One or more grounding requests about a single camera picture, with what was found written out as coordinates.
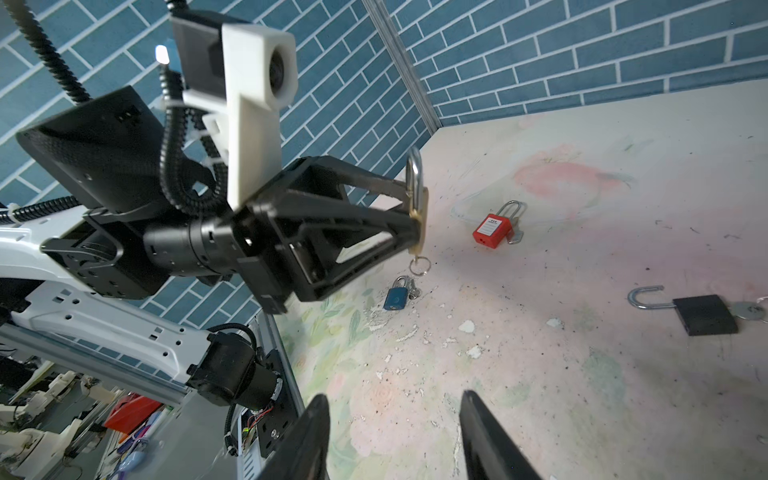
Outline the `red padlock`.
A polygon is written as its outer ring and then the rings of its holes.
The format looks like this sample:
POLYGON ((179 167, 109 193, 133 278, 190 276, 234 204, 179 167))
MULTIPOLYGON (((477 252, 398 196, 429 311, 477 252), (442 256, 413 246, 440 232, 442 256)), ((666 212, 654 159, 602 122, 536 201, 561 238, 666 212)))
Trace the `red padlock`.
POLYGON ((520 229, 520 217, 527 205, 519 200, 510 200, 495 213, 489 213, 473 231, 474 241, 484 247, 496 249, 503 241, 515 245, 522 241, 524 232, 520 229))

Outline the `blue padlock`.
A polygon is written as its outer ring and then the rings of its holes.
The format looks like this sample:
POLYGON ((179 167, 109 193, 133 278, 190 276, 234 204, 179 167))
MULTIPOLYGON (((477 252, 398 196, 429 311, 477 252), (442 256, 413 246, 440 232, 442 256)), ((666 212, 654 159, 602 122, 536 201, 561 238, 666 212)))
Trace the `blue padlock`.
POLYGON ((403 310, 410 300, 421 295, 415 280, 406 275, 397 277, 387 292, 383 303, 383 309, 387 311, 403 310))

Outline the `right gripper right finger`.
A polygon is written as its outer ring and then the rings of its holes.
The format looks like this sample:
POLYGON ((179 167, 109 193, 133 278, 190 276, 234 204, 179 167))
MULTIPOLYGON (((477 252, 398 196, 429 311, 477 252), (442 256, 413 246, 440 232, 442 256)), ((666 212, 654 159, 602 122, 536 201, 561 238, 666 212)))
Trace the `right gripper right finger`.
POLYGON ((541 480, 473 390, 462 394, 459 423, 468 479, 541 480))

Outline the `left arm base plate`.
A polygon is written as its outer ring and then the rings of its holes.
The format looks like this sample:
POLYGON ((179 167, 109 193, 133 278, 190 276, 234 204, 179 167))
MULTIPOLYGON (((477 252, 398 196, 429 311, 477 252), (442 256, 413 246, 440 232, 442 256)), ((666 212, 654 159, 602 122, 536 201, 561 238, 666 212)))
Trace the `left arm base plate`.
POLYGON ((303 411, 303 401, 285 353, 272 350, 266 356, 271 367, 283 381, 282 389, 263 412, 244 410, 237 418, 238 454, 237 478, 256 479, 267 460, 280 446, 292 424, 303 411))

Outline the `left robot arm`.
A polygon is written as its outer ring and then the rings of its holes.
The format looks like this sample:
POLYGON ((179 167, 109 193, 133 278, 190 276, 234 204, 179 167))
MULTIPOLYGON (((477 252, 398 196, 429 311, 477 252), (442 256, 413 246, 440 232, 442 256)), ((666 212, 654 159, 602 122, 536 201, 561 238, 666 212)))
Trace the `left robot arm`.
POLYGON ((294 161, 232 211, 197 217, 163 196, 163 129, 124 87, 18 134, 76 206, 1 228, 2 321, 134 358, 219 406, 258 410, 286 376, 253 334, 189 330, 134 307, 172 276, 239 276, 267 314, 324 300, 424 242, 422 162, 392 180, 330 157, 294 161))

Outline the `large brass padlock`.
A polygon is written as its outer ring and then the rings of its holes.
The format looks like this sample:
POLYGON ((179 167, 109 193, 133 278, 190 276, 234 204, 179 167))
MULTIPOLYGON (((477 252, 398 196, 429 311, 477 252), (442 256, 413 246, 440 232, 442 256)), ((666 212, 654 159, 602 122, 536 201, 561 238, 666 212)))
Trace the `large brass padlock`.
POLYGON ((412 147, 408 151, 406 193, 409 199, 409 217, 417 222, 419 230, 417 242, 408 249, 412 256, 409 271, 415 276, 422 277, 430 271, 432 263, 422 253, 426 240, 429 192, 424 185, 423 162, 417 147, 412 147))

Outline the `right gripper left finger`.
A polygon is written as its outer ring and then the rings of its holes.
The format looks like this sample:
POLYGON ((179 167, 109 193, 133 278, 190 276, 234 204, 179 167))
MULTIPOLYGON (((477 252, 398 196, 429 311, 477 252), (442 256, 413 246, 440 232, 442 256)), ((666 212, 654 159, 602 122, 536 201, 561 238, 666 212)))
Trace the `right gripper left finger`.
POLYGON ((328 479, 330 410, 325 394, 316 395, 284 441, 266 462, 258 480, 328 479))

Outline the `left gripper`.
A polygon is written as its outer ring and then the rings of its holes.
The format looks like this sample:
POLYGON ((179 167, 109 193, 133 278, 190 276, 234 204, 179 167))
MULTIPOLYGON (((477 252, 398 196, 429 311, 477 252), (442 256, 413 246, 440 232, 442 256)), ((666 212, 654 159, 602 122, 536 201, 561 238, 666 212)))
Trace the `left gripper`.
POLYGON ((336 185, 360 188, 420 206, 420 169, 405 181, 389 179, 334 157, 305 157, 282 170, 231 217, 240 248, 238 272, 262 309, 287 312, 291 295, 324 300, 365 271, 412 247, 420 223, 402 212, 345 212, 323 218, 336 185), (384 242, 342 262, 341 251, 375 235, 384 242))

